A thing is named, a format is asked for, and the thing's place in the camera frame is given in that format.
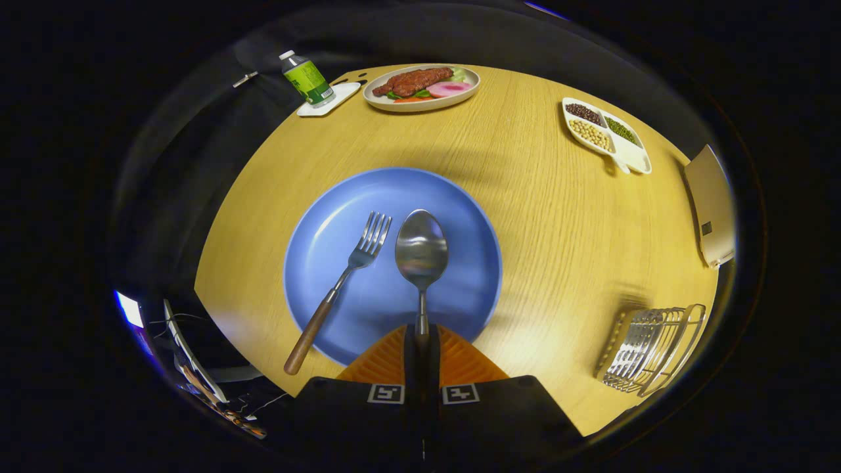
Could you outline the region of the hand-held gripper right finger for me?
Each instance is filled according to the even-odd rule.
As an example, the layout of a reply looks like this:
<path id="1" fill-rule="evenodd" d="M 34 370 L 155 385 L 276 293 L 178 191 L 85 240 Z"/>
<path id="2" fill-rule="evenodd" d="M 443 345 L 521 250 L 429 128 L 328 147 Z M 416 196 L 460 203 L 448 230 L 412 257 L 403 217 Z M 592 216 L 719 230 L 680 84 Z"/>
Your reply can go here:
<path id="1" fill-rule="evenodd" d="M 564 461 L 585 438 L 534 375 L 510 376 L 438 325 L 426 419 L 434 461 Z"/>

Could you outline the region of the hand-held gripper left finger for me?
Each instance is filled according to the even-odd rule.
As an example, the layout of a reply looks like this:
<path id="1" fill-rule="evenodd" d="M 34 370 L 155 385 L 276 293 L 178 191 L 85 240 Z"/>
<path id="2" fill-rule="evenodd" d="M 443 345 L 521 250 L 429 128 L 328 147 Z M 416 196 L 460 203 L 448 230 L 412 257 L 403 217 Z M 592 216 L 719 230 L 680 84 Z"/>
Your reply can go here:
<path id="1" fill-rule="evenodd" d="M 393 330 L 349 369 L 313 377 L 294 401 L 294 433 L 318 461 L 424 460 L 424 354 L 414 325 Z"/>

